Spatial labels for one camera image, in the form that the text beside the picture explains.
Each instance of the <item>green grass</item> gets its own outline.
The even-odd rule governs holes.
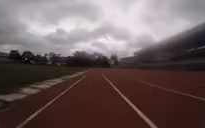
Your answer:
[[[11,89],[23,87],[34,82],[40,82],[83,70],[82,68],[55,66],[0,64],[0,93],[6,93]]]

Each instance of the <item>gray sky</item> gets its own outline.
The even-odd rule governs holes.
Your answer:
[[[205,22],[205,0],[0,0],[0,50],[131,55]]]

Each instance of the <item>white lane line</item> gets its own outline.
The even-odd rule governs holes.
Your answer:
[[[69,88],[61,92],[58,96],[56,96],[54,99],[49,101],[47,104],[45,104],[42,108],[35,111],[32,115],[30,115],[26,120],[24,120],[22,123],[20,123],[15,128],[23,128],[28,122],[30,122],[34,117],[36,117],[39,113],[41,113],[43,110],[45,110],[48,106],[53,104],[57,99],[59,99],[62,95],[64,95],[66,92],[68,92],[71,88],[73,88],[75,85],[77,85],[83,78],[86,76],[81,77],[79,80],[77,80],[74,84],[72,84]]]
[[[114,90],[128,103],[128,105],[150,126],[150,128],[158,128],[142,111],[140,111],[125,95],[119,91],[115,85],[104,75],[104,79],[114,88]]]
[[[155,87],[155,88],[159,88],[159,89],[169,91],[169,92],[172,92],[172,93],[176,93],[176,94],[180,94],[180,95],[183,95],[183,96],[191,97],[191,98],[196,99],[196,100],[205,101],[205,98],[203,98],[203,97],[198,97],[198,96],[195,96],[195,95],[191,95],[191,94],[175,91],[175,90],[172,90],[172,89],[160,87],[158,85],[154,85],[154,84],[151,84],[151,83],[148,83],[148,82],[145,82],[145,81],[137,81],[137,80],[135,80],[135,81],[140,82],[140,83],[145,84],[145,85],[149,85],[151,87]]]

